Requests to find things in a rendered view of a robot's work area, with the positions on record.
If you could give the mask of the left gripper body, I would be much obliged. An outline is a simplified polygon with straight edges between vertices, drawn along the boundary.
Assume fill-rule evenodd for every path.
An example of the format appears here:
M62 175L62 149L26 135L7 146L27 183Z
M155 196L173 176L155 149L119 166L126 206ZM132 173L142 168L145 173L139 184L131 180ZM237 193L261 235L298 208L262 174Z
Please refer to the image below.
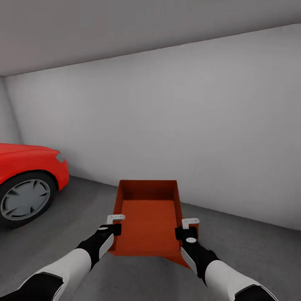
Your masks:
M121 227L122 224L105 224L105 225L101 225L101 227L111 227L113 229L113 235L114 236L120 236L121 235Z

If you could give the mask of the storage box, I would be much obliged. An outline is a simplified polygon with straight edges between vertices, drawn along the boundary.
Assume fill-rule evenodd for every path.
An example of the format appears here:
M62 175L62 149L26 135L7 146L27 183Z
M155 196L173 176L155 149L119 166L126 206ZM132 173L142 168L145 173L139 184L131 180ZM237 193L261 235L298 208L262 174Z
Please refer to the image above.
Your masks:
M196 227L196 233L197 233L197 237L198 237L199 224L189 224L189 227ZM186 261L183 259L182 255L181 256L171 256L171 257L161 256L161 257L191 269L189 267L189 265L186 263Z
M120 180L113 214L125 219L108 252L115 256L181 256L183 227L177 180Z

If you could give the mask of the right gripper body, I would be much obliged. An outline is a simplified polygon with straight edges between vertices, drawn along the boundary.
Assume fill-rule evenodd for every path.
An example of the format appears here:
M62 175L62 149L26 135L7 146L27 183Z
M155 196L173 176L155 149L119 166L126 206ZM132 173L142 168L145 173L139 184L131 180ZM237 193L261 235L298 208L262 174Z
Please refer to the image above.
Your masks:
M184 230L181 226L179 226L178 228L175 228L175 231L176 231L176 240L182 240L183 235L186 233L190 233L195 237L196 240L198 239L196 233L196 227L189 227L187 230Z

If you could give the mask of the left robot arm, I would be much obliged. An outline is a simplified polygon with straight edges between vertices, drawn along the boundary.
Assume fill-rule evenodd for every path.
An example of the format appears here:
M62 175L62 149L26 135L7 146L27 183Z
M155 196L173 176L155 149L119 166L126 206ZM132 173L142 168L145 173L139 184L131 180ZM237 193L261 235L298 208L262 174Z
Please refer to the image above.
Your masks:
M82 241L69 254L38 270L16 291L0 297L0 301L72 301L93 266L111 248L114 236L121 235L123 214L107 216L93 236Z

